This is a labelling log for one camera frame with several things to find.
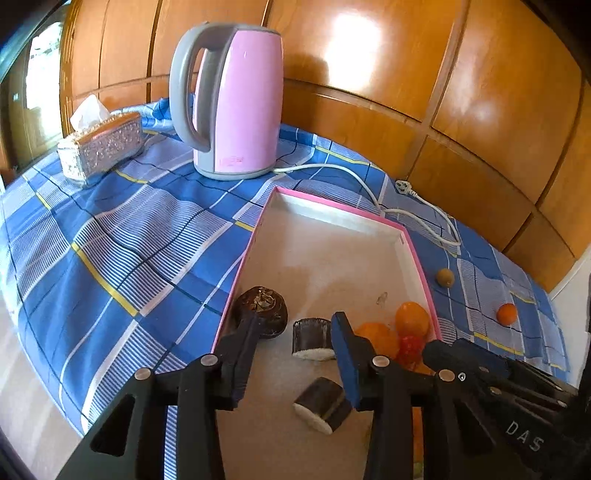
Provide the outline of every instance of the kettle handle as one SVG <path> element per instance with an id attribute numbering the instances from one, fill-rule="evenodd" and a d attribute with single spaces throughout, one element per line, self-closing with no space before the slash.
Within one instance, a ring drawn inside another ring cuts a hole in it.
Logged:
<path id="1" fill-rule="evenodd" d="M 212 147 L 210 133 L 215 122 L 223 64 L 236 30 L 236 24 L 206 22 L 186 32 L 174 51 L 170 67 L 170 116 L 181 140 L 202 152 Z M 201 66 L 199 106 L 194 106 L 198 108 L 195 129 L 189 114 L 189 86 L 195 58 L 202 48 L 213 55 L 208 55 Z"/>

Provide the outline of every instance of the kettle logo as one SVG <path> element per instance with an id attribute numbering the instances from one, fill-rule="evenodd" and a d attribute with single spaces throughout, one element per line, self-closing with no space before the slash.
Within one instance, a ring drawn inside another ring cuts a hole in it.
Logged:
<path id="1" fill-rule="evenodd" d="M 236 165 L 242 165 L 243 161 L 244 161 L 244 157 L 236 157 L 236 156 L 226 157 L 226 158 L 222 159 L 222 165 L 224 167 L 235 167 Z"/>
<path id="2" fill-rule="evenodd" d="M 509 425 L 509 428 L 505 431 L 505 433 L 512 437 L 513 435 L 519 433 L 518 431 L 519 431 L 519 424 L 515 420 L 513 420 L 511 422 L 511 425 Z M 527 443 L 529 437 L 530 437 L 530 431 L 525 430 L 523 433 L 521 433 L 517 437 L 517 440 L 519 440 L 521 443 L 523 443 L 525 445 Z M 535 437 L 532 440 L 532 442 L 529 444 L 530 450 L 532 452 L 537 452 L 542 447 L 543 443 L 544 443 L 543 438 Z"/>

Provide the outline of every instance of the pink box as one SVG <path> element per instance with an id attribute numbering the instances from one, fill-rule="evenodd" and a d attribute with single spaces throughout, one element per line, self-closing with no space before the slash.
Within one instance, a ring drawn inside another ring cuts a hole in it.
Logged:
<path id="1" fill-rule="evenodd" d="M 370 412 L 353 411 L 330 437 L 293 412 L 293 401 L 313 380 L 340 383 L 340 376 L 336 361 L 291 356 L 291 324 L 329 319 L 339 310 L 353 328 L 388 323 L 402 302 L 412 300 L 430 312 L 428 339 L 441 339 L 408 232 L 378 215 L 277 187 L 252 234 L 217 337 L 226 331 L 232 301 L 257 285 L 283 296 L 289 323 L 279 337 L 259 341 L 238 409 L 217 414 L 227 479 L 363 478 Z"/>

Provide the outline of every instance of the window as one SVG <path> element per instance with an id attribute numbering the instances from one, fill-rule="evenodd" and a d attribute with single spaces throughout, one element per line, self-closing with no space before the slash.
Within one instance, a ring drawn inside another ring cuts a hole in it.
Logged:
<path id="1" fill-rule="evenodd" d="M 37 29 L 0 85 L 1 131 L 16 171 L 62 139 L 60 39 L 69 2 Z"/>

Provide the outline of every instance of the screw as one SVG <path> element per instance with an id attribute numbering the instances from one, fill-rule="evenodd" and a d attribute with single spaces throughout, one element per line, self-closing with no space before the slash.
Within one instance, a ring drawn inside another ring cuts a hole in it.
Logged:
<path id="1" fill-rule="evenodd" d="M 208 353 L 207 355 L 203 355 L 201 357 L 201 364 L 204 367 L 213 367 L 216 363 L 217 357 L 212 353 Z"/>
<path id="2" fill-rule="evenodd" d="M 444 369 L 439 372 L 439 378 L 444 382 L 453 382 L 456 379 L 456 374 L 451 370 Z"/>
<path id="3" fill-rule="evenodd" d="M 383 355 L 376 355 L 375 357 L 372 358 L 372 363 L 376 366 L 376 367 L 387 367 L 390 364 L 390 359 L 387 356 L 383 356 Z"/>
<path id="4" fill-rule="evenodd" d="M 134 373 L 136 380 L 146 380 L 150 377 L 150 375 L 152 375 L 152 371 L 149 368 L 140 368 L 136 373 Z"/>
<path id="5" fill-rule="evenodd" d="M 272 290 L 265 287 L 259 289 L 258 295 L 253 300 L 257 312 L 266 312 L 275 306 L 275 299 L 271 295 L 271 292 Z"/>

